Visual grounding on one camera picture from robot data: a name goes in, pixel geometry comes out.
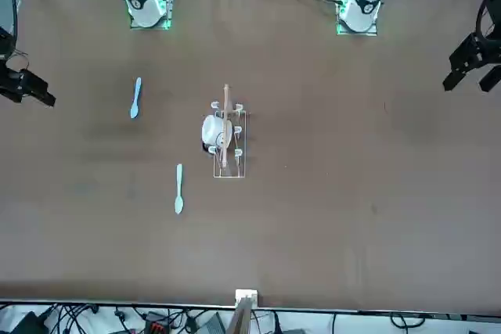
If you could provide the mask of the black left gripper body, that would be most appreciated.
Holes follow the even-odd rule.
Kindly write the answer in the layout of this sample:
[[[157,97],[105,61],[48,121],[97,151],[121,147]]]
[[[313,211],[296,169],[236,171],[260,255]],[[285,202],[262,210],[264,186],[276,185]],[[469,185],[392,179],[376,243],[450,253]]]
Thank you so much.
[[[488,64],[500,64],[500,40],[491,36],[468,34],[449,57],[451,71],[467,73]]]

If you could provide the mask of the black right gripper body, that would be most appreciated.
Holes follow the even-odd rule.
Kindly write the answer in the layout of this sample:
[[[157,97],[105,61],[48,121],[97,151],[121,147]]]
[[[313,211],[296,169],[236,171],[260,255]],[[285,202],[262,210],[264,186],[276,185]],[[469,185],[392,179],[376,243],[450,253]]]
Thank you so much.
[[[12,102],[22,102],[24,89],[21,81],[23,73],[15,70],[1,70],[1,95]]]

